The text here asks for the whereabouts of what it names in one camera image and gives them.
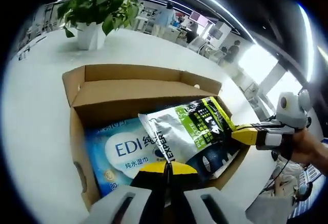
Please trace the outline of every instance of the white table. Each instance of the white table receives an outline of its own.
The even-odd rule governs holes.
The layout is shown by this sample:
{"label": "white table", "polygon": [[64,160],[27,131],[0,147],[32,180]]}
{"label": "white table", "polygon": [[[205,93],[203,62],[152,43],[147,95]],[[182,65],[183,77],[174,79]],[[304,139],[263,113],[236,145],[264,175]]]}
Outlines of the white table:
{"label": "white table", "polygon": [[[120,29],[98,51],[78,51],[76,38],[54,31],[7,69],[3,92],[4,151],[12,179],[41,223],[78,223],[88,212],[69,144],[69,105],[62,74],[86,64],[150,65],[202,75],[222,82],[219,96],[236,124],[258,118],[234,82],[215,63],[151,35]],[[275,163],[269,151],[251,148],[222,189],[244,210],[259,194]]]}
{"label": "white table", "polygon": [[[136,17],[136,24],[133,30],[141,30],[144,27],[144,24],[149,21],[148,17],[143,17],[143,16],[137,16]],[[180,32],[177,27],[174,27],[173,25],[169,25],[168,28]]]}

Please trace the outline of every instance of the potted plant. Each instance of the potted plant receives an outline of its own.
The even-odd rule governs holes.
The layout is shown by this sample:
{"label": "potted plant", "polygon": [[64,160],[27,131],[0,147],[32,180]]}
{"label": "potted plant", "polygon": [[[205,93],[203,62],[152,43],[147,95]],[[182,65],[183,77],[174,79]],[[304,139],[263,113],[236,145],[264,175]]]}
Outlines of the potted plant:
{"label": "potted plant", "polygon": [[121,26],[133,26],[138,14],[137,0],[68,0],[58,8],[58,19],[64,19],[68,38],[74,37],[69,27],[77,29],[82,50],[99,49],[105,37]]}

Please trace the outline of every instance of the wet wipes package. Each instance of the wet wipes package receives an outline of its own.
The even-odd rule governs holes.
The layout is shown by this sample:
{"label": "wet wipes package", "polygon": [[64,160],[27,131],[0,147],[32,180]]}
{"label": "wet wipes package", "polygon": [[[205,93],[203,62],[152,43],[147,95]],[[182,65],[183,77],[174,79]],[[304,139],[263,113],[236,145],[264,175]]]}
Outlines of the wet wipes package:
{"label": "wet wipes package", "polygon": [[236,128],[214,97],[139,115],[166,160],[187,163],[203,180],[218,177],[240,149]]}
{"label": "wet wipes package", "polygon": [[145,164],[165,160],[138,118],[86,130],[86,147],[102,196],[129,185]]}

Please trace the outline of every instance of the window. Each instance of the window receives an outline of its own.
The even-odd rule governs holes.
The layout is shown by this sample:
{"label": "window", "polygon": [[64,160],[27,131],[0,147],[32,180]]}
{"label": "window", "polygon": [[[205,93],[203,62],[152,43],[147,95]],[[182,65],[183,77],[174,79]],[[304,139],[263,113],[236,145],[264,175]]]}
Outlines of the window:
{"label": "window", "polygon": [[278,83],[267,93],[267,97],[274,107],[277,107],[279,102],[279,95],[281,92],[293,92],[297,94],[302,89],[302,85],[298,80],[291,74],[286,72]]}
{"label": "window", "polygon": [[198,28],[197,28],[197,34],[201,35],[201,33],[203,33],[205,27],[203,27],[202,25],[198,24]]}
{"label": "window", "polygon": [[278,60],[263,47],[252,45],[246,50],[238,64],[259,85],[277,63]]}
{"label": "window", "polygon": [[209,25],[209,27],[207,28],[207,30],[206,30],[206,32],[204,33],[204,35],[203,35],[203,39],[206,39],[207,38],[207,36],[209,36],[209,31],[210,31],[210,29],[213,27],[214,25],[211,23],[210,25]]}

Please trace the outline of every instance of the green label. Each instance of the green label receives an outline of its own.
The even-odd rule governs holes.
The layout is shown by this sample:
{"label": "green label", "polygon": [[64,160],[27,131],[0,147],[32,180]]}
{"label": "green label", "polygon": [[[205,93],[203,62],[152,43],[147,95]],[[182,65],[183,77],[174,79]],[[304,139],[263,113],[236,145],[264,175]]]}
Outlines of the green label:
{"label": "green label", "polygon": [[175,107],[175,112],[177,113],[179,120],[186,129],[186,131],[192,137],[197,149],[201,150],[202,148],[206,147],[207,143],[203,139],[203,132],[205,131],[200,131],[199,128],[197,128],[197,126],[190,119],[189,113],[186,111],[185,106],[181,105]]}

